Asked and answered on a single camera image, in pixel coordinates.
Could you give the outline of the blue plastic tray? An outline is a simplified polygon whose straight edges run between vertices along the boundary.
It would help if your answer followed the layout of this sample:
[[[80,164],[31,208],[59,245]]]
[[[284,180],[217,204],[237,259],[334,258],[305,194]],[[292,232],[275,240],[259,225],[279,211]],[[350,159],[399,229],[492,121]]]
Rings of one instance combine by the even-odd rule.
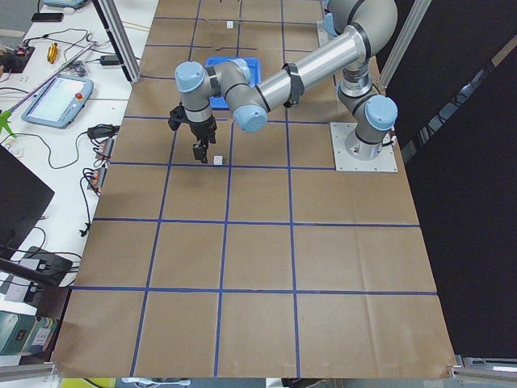
[[[240,61],[245,62],[248,71],[246,75],[246,80],[248,81],[249,86],[254,86],[258,84],[262,80],[262,66],[261,62],[256,57],[209,57],[205,60],[204,65],[218,65],[220,63],[226,61]],[[228,110],[229,107],[225,102],[225,99],[222,96],[211,97],[209,99],[210,106],[214,110]]]

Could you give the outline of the black power adapter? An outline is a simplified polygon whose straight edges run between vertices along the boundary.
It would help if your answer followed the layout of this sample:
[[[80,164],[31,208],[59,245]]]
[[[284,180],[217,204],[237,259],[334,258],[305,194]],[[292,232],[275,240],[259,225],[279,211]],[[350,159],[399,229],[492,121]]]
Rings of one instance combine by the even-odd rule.
[[[99,58],[102,66],[115,66],[120,64],[120,60],[116,55],[103,55]]]

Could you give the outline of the brown paper table cover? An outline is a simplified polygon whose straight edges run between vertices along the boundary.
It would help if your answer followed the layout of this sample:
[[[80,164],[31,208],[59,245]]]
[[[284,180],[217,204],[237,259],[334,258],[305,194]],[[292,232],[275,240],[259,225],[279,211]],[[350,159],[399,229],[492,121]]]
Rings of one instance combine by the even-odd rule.
[[[161,1],[53,359],[64,377],[440,378],[453,363],[404,171],[338,172],[325,78],[211,156],[169,129],[175,67],[317,47],[316,1]],[[226,22],[234,22],[233,29]]]

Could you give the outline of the blue teach pendant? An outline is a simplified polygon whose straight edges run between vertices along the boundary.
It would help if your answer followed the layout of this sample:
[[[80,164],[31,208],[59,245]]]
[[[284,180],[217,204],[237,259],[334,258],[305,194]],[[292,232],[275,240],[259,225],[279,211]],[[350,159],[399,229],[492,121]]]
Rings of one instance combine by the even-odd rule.
[[[90,79],[58,75],[36,94],[21,118],[29,123],[64,129],[84,108],[93,90],[94,83]]]

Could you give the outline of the gold metal cylinder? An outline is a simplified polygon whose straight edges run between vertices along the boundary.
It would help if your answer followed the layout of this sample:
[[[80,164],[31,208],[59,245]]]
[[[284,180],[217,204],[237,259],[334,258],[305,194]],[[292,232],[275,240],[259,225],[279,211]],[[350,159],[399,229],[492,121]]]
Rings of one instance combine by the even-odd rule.
[[[47,62],[49,64],[54,64],[56,62],[57,56],[59,53],[59,48],[57,43],[52,43],[48,48],[47,53]]]

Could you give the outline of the black monitor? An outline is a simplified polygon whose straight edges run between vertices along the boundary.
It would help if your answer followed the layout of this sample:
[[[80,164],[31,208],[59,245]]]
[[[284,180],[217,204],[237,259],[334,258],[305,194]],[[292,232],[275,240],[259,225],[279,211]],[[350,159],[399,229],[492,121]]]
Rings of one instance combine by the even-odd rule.
[[[1,147],[1,257],[9,259],[51,202],[54,191]]]

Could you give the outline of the black smartphone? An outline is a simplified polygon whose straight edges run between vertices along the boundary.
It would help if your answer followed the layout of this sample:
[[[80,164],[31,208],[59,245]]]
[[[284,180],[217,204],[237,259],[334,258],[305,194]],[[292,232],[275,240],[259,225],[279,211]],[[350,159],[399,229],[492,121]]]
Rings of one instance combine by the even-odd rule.
[[[59,23],[64,18],[63,12],[36,12],[32,16],[33,23]]]

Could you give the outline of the aluminium frame post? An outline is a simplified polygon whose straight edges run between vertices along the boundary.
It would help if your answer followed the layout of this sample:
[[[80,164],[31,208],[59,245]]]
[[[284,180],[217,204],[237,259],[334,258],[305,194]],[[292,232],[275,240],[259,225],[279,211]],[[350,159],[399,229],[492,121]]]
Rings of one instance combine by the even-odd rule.
[[[141,80],[141,69],[115,2],[113,0],[93,0],[92,2],[119,60],[124,76],[131,84],[139,82]]]

